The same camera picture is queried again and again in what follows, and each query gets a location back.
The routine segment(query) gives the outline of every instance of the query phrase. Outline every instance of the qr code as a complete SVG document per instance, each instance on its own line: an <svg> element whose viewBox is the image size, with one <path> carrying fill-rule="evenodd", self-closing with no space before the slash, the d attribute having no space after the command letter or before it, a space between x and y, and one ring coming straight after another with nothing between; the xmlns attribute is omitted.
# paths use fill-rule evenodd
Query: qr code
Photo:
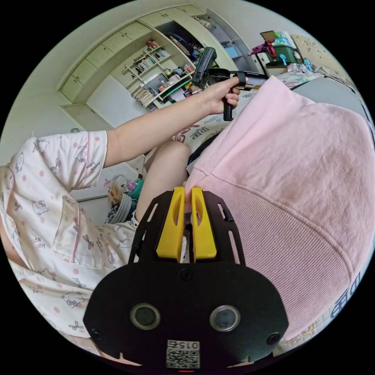
<svg viewBox="0 0 375 375"><path fill-rule="evenodd" d="M167 367L199 368L199 352L196 350L167 350Z"/></svg>
<svg viewBox="0 0 375 375"><path fill-rule="evenodd" d="M168 341L167 367L169 368L199 368L199 342L196 341Z"/></svg>

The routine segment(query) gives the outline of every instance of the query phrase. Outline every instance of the shelf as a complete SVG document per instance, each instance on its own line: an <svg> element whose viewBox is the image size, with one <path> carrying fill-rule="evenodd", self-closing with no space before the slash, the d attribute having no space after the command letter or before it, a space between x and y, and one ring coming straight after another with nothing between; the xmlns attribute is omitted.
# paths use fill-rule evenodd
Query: shelf
<svg viewBox="0 0 375 375"><path fill-rule="evenodd" d="M144 52L146 52L146 54L143 55L142 57L140 57L139 59L137 59L136 61L134 61L134 62L130 65L130 67L132 67L132 66L138 64L139 61L143 60L143 59L144 59L145 57L147 57L147 56L152 55L153 53L155 53L156 50L158 50L159 48L162 48L162 47L163 47L163 45L161 45L161 46L159 46L159 47L156 47L156 48L154 48L152 51L149 51L149 52L147 52L147 50L144 50Z"/></svg>
<svg viewBox="0 0 375 375"><path fill-rule="evenodd" d="M186 85L187 83L190 82L190 79L186 80L186 79L182 79L180 81L185 81L184 83L181 83L180 85L176 86L172 91L170 91L164 98L161 98L162 100L166 100L168 96L170 96L171 94L173 94L175 91L177 91L180 87L182 87L183 85Z"/></svg>
<svg viewBox="0 0 375 375"><path fill-rule="evenodd" d="M129 86L131 86L134 82L136 82L137 80L140 80L142 81L142 79L140 77L142 77L145 73L149 72L151 69L154 69L156 66L158 66L160 69L163 69L161 66L160 66L160 63L164 62L165 60L168 60L170 59L172 56L167 56L165 58L163 58L162 60L159 60L156 64L154 64L153 66L150 66L149 68L147 68L145 71L143 71L142 73L138 74L137 77L135 77L133 80L130 81L130 83L126 86L126 88L128 88Z"/></svg>
<svg viewBox="0 0 375 375"><path fill-rule="evenodd" d="M187 75L184 75L183 77L181 77L181 79L179 79L179 80L178 80L177 82L175 82L173 85L168 86L166 89L164 89L164 90L163 90L162 92L160 92L158 95L154 96L154 97L152 98L152 100L149 100L148 102L146 102L146 103L144 104L144 106L145 106L145 107L148 107L148 106L149 106L149 105L150 105L155 99L160 98L160 97L161 97L166 91L168 91L169 89L171 89L174 85L180 83L182 80L184 80L185 83L181 84L178 88L180 88L180 87L183 86L183 85L186 85L186 84L187 84L187 82L186 82L186 78L187 78L187 77L191 77L192 74L194 74L194 72L189 73L189 74L187 74Z"/></svg>
<svg viewBox="0 0 375 375"><path fill-rule="evenodd" d="M129 66L125 65L125 69L122 71L122 74L124 74L124 72L126 72L127 70L131 71L131 69L133 67L135 67L138 64L138 62L143 60L145 57L152 55L153 53L155 53L156 50L158 50L159 48L162 48L162 47L163 47L163 44L160 45L159 47L154 48L152 51L147 52L147 50L143 50L144 55L142 57L140 57L139 59L135 60L131 65L129 65Z"/></svg>

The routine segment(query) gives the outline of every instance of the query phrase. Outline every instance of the knee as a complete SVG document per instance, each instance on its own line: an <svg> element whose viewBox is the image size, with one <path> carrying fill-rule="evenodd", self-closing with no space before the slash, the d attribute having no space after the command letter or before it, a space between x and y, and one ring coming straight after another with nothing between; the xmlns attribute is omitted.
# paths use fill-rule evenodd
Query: knee
<svg viewBox="0 0 375 375"><path fill-rule="evenodd" d="M191 154L191 149L189 146L177 142L177 141L170 141L165 143L161 148L160 152L162 153L168 153L171 155L171 157L178 157L178 156L190 156Z"/></svg>

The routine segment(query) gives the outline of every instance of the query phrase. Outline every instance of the person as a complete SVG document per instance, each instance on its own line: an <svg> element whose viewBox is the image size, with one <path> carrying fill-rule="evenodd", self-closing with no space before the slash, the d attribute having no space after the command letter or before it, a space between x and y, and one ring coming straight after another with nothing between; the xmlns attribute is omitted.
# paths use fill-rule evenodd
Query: person
<svg viewBox="0 0 375 375"><path fill-rule="evenodd" d="M139 221L152 199L186 180L190 150L173 135L235 108L238 78L116 129L30 138L0 167L0 237L22 289L57 330L89 338L83 316L92 291L129 259ZM102 168L160 146L131 221L94 226L70 195L95 186Z"/></svg>

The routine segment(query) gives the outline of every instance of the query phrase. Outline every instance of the sleeve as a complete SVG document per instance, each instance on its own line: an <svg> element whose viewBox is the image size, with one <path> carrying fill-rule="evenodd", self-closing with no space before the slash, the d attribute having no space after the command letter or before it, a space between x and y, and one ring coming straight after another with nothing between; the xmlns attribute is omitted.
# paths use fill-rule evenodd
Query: sleeve
<svg viewBox="0 0 375 375"><path fill-rule="evenodd" d="M95 186L107 155L107 132L58 134L33 140L39 152L67 191Z"/></svg>

